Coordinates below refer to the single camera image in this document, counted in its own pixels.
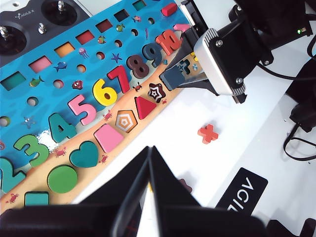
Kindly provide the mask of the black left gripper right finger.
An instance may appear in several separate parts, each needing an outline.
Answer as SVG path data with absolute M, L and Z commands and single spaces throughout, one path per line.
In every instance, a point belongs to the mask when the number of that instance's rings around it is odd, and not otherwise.
M 202 207 L 173 175 L 156 147 L 151 148 L 150 182 L 162 237 L 265 237 L 256 217 Z

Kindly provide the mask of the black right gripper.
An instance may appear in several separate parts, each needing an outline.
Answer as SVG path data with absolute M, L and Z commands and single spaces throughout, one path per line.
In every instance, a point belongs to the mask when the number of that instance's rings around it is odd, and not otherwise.
M 228 95 L 236 103 L 244 103 L 245 77 L 259 62 L 273 59 L 271 50 L 253 29 L 246 8 L 237 0 L 229 12 L 230 23 L 219 30 L 206 25 L 194 1 L 182 1 L 181 8 L 192 27 L 181 34 L 182 44 L 165 71 L 194 52 L 202 72 L 177 87 L 206 89 L 216 96 Z M 180 64 L 180 71 L 190 72 L 187 67 L 188 64 Z

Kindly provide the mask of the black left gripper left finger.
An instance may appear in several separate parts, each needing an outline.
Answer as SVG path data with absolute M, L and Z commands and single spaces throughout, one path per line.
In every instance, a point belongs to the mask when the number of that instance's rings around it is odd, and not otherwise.
M 150 148 L 145 147 L 115 177 L 79 204 L 26 206 L 9 209 L 0 217 L 2 237 L 108 237 L 120 208 L 127 208 L 124 221 L 140 214 L 140 200 Z

